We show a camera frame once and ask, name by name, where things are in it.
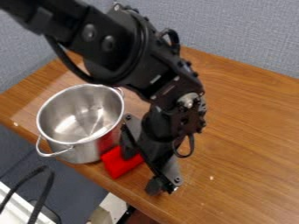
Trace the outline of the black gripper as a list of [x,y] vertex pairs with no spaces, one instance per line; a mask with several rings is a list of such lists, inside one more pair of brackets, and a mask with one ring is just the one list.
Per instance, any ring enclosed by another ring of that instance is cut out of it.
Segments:
[[127,113],[121,128],[121,152],[125,160],[141,154],[154,173],[145,191],[150,196],[174,192],[183,184],[178,158],[195,149],[195,133],[206,126],[206,105],[163,111],[153,106],[139,119]]

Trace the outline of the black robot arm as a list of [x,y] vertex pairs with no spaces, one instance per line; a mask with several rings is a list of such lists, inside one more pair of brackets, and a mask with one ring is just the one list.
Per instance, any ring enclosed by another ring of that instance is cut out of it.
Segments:
[[122,155],[142,155],[154,173],[146,192],[173,193],[183,184],[179,147],[195,142],[207,125],[205,87],[182,56],[178,32],[158,30],[138,9],[122,4],[102,12],[82,0],[0,0],[0,10],[46,37],[87,83],[126,88],[150,103],[145,116],[122,125]]

